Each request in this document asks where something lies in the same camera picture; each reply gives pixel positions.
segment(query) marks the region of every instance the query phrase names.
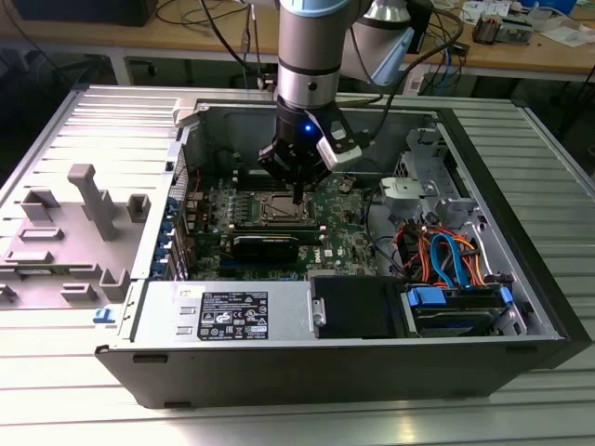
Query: metal bracket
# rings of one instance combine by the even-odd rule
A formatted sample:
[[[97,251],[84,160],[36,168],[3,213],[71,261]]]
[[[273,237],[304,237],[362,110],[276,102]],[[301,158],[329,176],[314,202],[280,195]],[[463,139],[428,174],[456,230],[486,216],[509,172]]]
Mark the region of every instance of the metal bracket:
[[[326,313],[324,312],[324,299],[312,299],[312,321],[314,327],[324,327],[326,325]]]

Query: metal frame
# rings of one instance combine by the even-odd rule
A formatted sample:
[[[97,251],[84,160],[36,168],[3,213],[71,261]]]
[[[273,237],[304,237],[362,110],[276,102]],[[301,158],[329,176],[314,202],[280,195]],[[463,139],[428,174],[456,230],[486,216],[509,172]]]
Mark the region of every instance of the metal frame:
[[[231,108],[238,105],[273,107],[263,101],[266,99],[245,104],[230,98],[210,101],[210,104]],[[202,101],[199,104],[199,107],[205,106]],[[409,109],[399,106],[392,111],[408,112]],[[176,319],[172,319],[175,316],[168,314],[170,309],[178,305],[200,307],[199,295],[203,291],[241,291],[245,287],[260,289],[264,286],[258,285],[260,282],[138,281],[126,301],[126,317],[120,327],[120,338],[98,347],[97,358],[140,404],[160,408],[483,396],[506,385],[520,373],[558,366],[588,347],[591,341],[587,332],[453,111],[441,105],[419,105],[414,106],[412,112],[437,117],[450,152],[494,230],[497,243],[518,276],[520,286],[529,296],[542,334],[438,339],[317,339],[315,342],[281,337],[266,341],[199,342],[193,334],[172,339],[164,335],[173,333],[172,328],[177,323]],[[280,282],[267,285],[267,288],[283,285]],[[180,286],[186,291],[196,290],[191,297],[180,294],[183,304],[178,301]],[[274,303],[279,298],[271,300],[269,314],[280,314],[281,304]],[[305,317],[295,308],[290,308],[289,312],[299,321]],[[184,319],[180,323],[196,326],[199,314],[194,314],[192,320]],[[425,376],[428,361],[435,357],[441,358],[443,376],[440,383],[434,383]],[[274,371],[266,365],[271,363],[271,358],[279,364]],[[450,373],[457,364],[469,358],[482,358],[479,361],[482,365],[471,361],[467,368],[456,369],[456,374]],[[343,361],[348,361],[351,366],[339,378],[333,374],[332,364]],[[142,365],[135,365],[137,362],[142,362]],[[403,362],[408,364],[407,371],[400,366]],[[233,374],[224,374],[226,377],[220,378],[217,365],[212,365],[220,363],[227,364],[229,370],[241,368],[244,381],[256,382],[260,379],[260,391],[242,391],[236,386],[242,380],[236,380]],[[318,366],[317,384],[308,378],[299,378],[308,375],[313,363]],[[496,375],[490,376],[484,370],[487,363],[490,364],[490,373]],[[362,386],[364,391],[355,391],[355,396],[340,391],[352,386],[356,380],[376,382],[373,376],[379,368],[389,372],[393,379],[383,380],[377,374],[381,385]],[[478,374],[483,377],[480,382],[476,380]],[[323,383],[327,395],[317,393],[316,386],[320,383]]]
[[[176,97],[213,98],[215,92],[196,88],[135,87],[132,90],[102,86],[87,90],[87,94],[95,97],[87,96],[84,100],[95,101],[98,109],[102,101],[112,103],[110,95],[117,95],[113,101],[119,101],[123,107],[136,106],[136,98],[141,98],[142,103],[153,100],[173,107]],[[235,94],[254,98],[261,93],[235,90]],[[340,98],[358,96],[340,95]],[[487,140],[486,129],[503,128],[502,125],[518,127],[522,124],[525,128],[522,112],[513,110],[509,101],[395,98],[395,103],[403,105],[428,101],[460,113],[465,130],[476,136],[473,138],[477,138],[477,131],[481,130],[482,138]],[[509,104],[509,110],[502,111],[502,104]],[[42,135],[51,132],[55,125],[55,121],[50,122]],[[537,138],[537,132],[534,131],[533,136]],[[26,156],[34,158],[34,149],[32,146]],[[488,149],[484,149],[483,158],[488,167],[493,168],[494,161],[503,161],[505,154],[498,154],[496,149],[499,148]],[[509,152],[507,147],[501,149]],[[551,158],[549,163],[556,162],[562,168],[561,159]],[[577,170],[568,167],[574,176],[579,175]],[[576,257],[574,260],[586,259]],[[584,295],[569,300],[591,336],[595,336],[595,298],[588,290],[592,287],[585,289]],[[0,352],[0,388],[3,390],[0,392],[3,401],[0,438],[5,444],[34,444],[40,439],[55,438],[64,446],[80,446],[81,442],[103,446],[106,438],[129,436],[134,436],[144,446],[161,446],[168,441],[212,446],[236,443],[245,446],[285,443],[587,446],[595,443],[593,349],[559,369],[523,374],[489,399],[148,411],[136,405],[129,392],[88,354],[96,340],[115,331],[112,326],[94,327],[90,322],[93,314],[93,309],[0,311],[0,335],[6,340]]]

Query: power supply label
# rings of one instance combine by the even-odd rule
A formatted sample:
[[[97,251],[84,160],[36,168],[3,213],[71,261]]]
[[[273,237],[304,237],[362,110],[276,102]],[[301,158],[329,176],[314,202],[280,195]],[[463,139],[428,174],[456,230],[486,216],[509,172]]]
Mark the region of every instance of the power supply label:
[[[269,339],[269,294],[203,293],[198,337],[202,341]]]

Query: table leg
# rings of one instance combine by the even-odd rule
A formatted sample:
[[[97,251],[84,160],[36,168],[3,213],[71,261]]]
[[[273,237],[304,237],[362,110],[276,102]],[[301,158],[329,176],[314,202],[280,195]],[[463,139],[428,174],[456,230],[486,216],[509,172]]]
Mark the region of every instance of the table leg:
[[[115,52],[109,55],[112,62],[113,73],[118,85],[133,85],[132,72],[126,58],[122,53]]]
[[[403,87],[403,96],[417,96],[424,81],[424,76],[430,70],[430,66],[422,63],[417,65],[405,79]]]
[[[184,60],[184,72],[186,73],[186,84],[194,84],[194,76],[192,75],[192,61],[190,59]]]

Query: black cable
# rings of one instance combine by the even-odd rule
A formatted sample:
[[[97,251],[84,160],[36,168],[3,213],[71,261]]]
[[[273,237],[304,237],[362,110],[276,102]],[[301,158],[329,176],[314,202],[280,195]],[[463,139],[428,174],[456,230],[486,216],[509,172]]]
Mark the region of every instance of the black cable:
[[[36,42],[34,42],[33,39],[31,37],[29,37],[25,31],[22,30],[22,28],[19,26],[17,21],[12,17],[12,14],[10,14],[10,11],[8,11],[7,0],[2,0],[2,6],[4,7],[4,11],[7,14],[8,19],[13,24],[13,26],[17,29],[17,31],[20,33],[20,35],[27,42],[29,42],[37,51],[39,51],[44,58],[46,58],[47,63],[49,63],[56,70],[56,72],[64,78],[64,80],[68,84],[72,84],[73,80],[70,77],[68,77],[66,74],[64,74],[60,70],[60,67],[56,63],[54,63],[54,61],[47,55],[47,53],[43,49],[41,49],[39,47],[39,45]]]
[[[374,104],[384,98],[384,93],[382,93],[382,90],[380,90],[380,87],[376,84],[376,82],[374,82],[374,79],[372,79],[370,72],[365,68],[364,58],[362,58],[362,53],[360,52],[360,48],[357,45],[357,39],[355,38],[355,31],[353,30],[352,26],[350,27],[350,34],[351,34],[351,42],[353,43],[353,49],[355,50],[355,55],[357,56],[357,60],[360,62],[360,68],[364,72],[365,78],[367,79],[368,83],[370,84],[370,86],[372,86],[372,88],[374,89],[374,92],[377,94],[377,96],[375,98],[369,99],[365,105]]]
[[[254,21],[254,44],[256,46],[256,50],[257,50],[257,71],[258,71],[258,77],[262,76],[261,73],[261,69],[260,69],[260,44],[258,43],[258,20],[257,20],[257,12],[256,12],[256,5],[252,5],[250,7],[252,9],[251,12],[253,12],[253,20]]]
[[[248,53],[250,53],[250,46],[252,44],[251,40],[252,40],[252,37],[250,35],[250,7],[249,7],[245,13],[244,34],[242,35],[242,45],[245,44],[245,51],[244,51],[244,55],[243,55],[244,63],[246,63]],[[246,76],[244,67],[242,67],[242,76],[244,77],[244,86],[245,86],[245,89],[247,90],[248,89],[248,78]]]
[[[385,253],[380,248],[378,248],[378,246],[376,245],[376,242],[379,241],[379,240],[381,240],[382,237],[380,239],[374,240],[374,239],[372,239],[372,235],[370,234],[370,225],[368,223],[368,220],[370,218],[370,209],[372,208],[372,202],[374,201],[374,196],[379,191],[380,191],[380,185],[378,184],[376,186],[376,188],[374,189],[374,191],[370,194],[370,199],[368,200],[368,204],[367,204],[366,209],[365,209],[365,216],[364,216],[365,235],[368,238],[368,240],[370,241],[370,243],[372,244],[372,246],[374,246],[374,248],[376,249],[376,252],[379,253],[384,258],[386,258],[389,261],[389,263],[395,268],[396,274],[400,278],[408,279],[407,276],[405,276],[402,273],[403,269],[399,266],[399,264],[397,262],[395,262],[387,253]]]
[[[191,20],[188,20],[188,21],[173,21],[173,20],[164,18],[160,14],[161,10],[164,7],[166,7],[168,5],[171,5],[172,3],[177,2],[177,1],[178,0],[167,0],[165,3],[163,3],[160,6],[158,6],[157,9],[156,9],[156,11],[155,11],[155,17],[157,17],[158,20],[160,20],[160,21],[162,21],[164,23],[169,23],[170,25],[202,25],[202,24],[208,23],[208,20],[207,19],[198,20],[198,21],[191,21]],[[222,19],[223,17],[230,16],[231,14],[237,14],[238,12],[245,11],[247,8],[248,7],[241,7],[239,9],[234,9],[233,11],[228,11],[228,12],[225,12],[223,14],[219,14],[218,16],[215,16],[212,19],[213,20]],[[203,9],[201,8],[201,9],[194,9],[192,11],[188,11],[186,14],[184,14],[184,17],[188,16],[189,14],[191,14],[194,11],[199,11],[199,10],[202,11]]]
[[[453,20],[457,26],[456,32],[447,42],[444,42],[442,45],[436,46],[432,50],[428,51],[423,56],[421,56],[421,57],[417,58],[416,60],[414,60],[413,62],[411,62],[409,64],[409,66],[405,70],[403,70],[403,72],[401,73],[401,76],[394,83],[394,85],[392,87],[392,91],[390,92],[389,98],[384,106],[384,110],[382,111],[382,116],[380,117],[380,120],[379,120],[376,128],[370,134],[371,139],[374,139],[375,137],[377,137],[378,134],[380,133],[380,130],[382,130],[382,126],[384,125],[384,123],[387,120],[387,117],[389,116],[389,110],[390,110],[390,105],[392,104],[392,100],[396,96],[397,91],[399,91],[399,86],[401,85],[403,80],[407,77],[407,74],[409,74],[417,65],[419,65],[424,60],[432,57],[434,54],[440,53],[443,49],[452,46],[453,43],[456,42],[456,39],[458,39],[461,36],[461,34],[463,33],[463,22],[457,16],[455,16],[454,14],[451,14],[450,12],[441,11],[440,9],[436,9],[435,7],[432,8],[432,12],[434,12],[435,14],[442,14],[446,18]]]
[[[213,11],[213,10],[217,9],[218,7],[220,7],[221,5],[223,5],[223,2],[222,1],[221,2],[218,2],[213,7],[210,7],[209,8],[209,11]],[[181,4],[180,4],[180,1],[178,0],[178,13],[179,13],[180,19],[183,22],[184,28],[186,28],[188,30],[191,30],[191,31],[196,31],[198,33],[202,33],[204,30],[196,30],[196,29],[194,29],[192,27],[192,25],[191,25],[192,20],[190,20],[188,18],[191,14],[194,14],[196,12],[203,12],[203,9],[201,7],[197,7],[195,9],[191,9],[190,11],[187,11],[187,12],[183,12],[182,13]],[[206,20],[205,20],[204,23],[197,23],[196,26],[203,26],[205,23],[206,23]]]
[[[438,36],[435,33],[427,33],[427,35]],[[449,74],[448,77],[452,78],[452,81],[450,81],[448,84],[443,86],[444,90],[450,89],[452,87],[454,87],[456,89],[456,87],[460,83],[461,78],[463,76],[463,67],[467,64],[467,56],[464,56],[463,58],[461,58],[458,54],[456,54],[455,56],[458,58],[458,67],[451,74]],[[440,67],[443,65],[443,63],[444,63],[444,58],[443,58],[443,61],[441,62],[441,64],[436,69],[436,71],[434,72],[434,74],[431,76],[431,79],[429,81],[424,79],[424,82],[426,82],[426,85],[419,92],[420,96],[423,96],[426,93],[426,91],[428,90],[428,88],[431,88],[431,90],[433,91],[434,88],[439,87],[439,85],[435,84],[434,81],[435,81],[436,75],[438,74],[438,71],[440,70]]]
[[[213,30],[213,33],[215,33],[215,35],[217,36],[217,39],[219,39],[219,41],[221,42],[221,44],[223,46],[225,46],[225,49],[227,49],[227,52],[230,53],[230,55],[240,64],[242,65],[245,70],[247,72],[251,72],[253,74],[257,74],[254,70],[252,70],[250,68],[250,66],[245,63],[242,58],[240,58],[238,56],[238,54],[233,50],[233,48],[230,46],[230,44],[227,43],[227,40],[225,40],[225,37],[223,37],[223,34],[221,34],[221,32],[219,31],[217,25],[215,24],[215,21],[213,20],[213,18],[211,17],[211,13],[208,11],[208,8],[206,7],[206,1],[205,0],[199,0],[201,2],[201,6],[203,7],[203,11],[205,12],[206,15],[206,19],[208,20],[209,25],[211,25],[211,30]]]
[[[441,39],[443,42],[446,42],[447,38],[450,38],[450,33],[444,28],[443,21],[440,18],[440,16],[437,15],[436,17],[438,18],[438,21],[440,22],[440,26],[434,25],[433,23],[429,23],[428,26],[431,26],[433,28],[436,28],[436,29],[442,31],[443,36],[441,37],[434,31],[430,31],[429,33],[426,33],[426,35],[429,37],[433,37],[434,39],[436,39],[436,38]],[[445,61],[446,61],[446,53],[444,52],[443,58],[440,61],[440,64],[438,65],[438,67],[436,67],[436,71],[434,71],[434,74],[431,76],[430,81],[429,82],[426,81],[426,86],[424,86],[424,88],[419,92],[420,96],[425,95],[426,91],[430,87],[431,87],[431,92],[433,94],[434,88],[438,87],[438,85],[434,84],[434,81],[436,80],[436,76],[438,75],[438,72],[440,71],[441,67],[444,65]]]
[[[368,162],[370,163],[379,174],[384,174],[385,173],[385,169],[383,169],[382,167],[380,167],[380,164],[378,164],[378,162],[374,161],[372,158],[366,158],[366,157],[361,157],[358,158],[357,160],[355,160],[353,163],[351,163],[347,169],[345,169],[345,174],[349,174],[349,173],[353,173],[356,174],[357,172],[352,172],[351,170],[353,169],[353,167],[359,163],[363,163],[363,162]]]

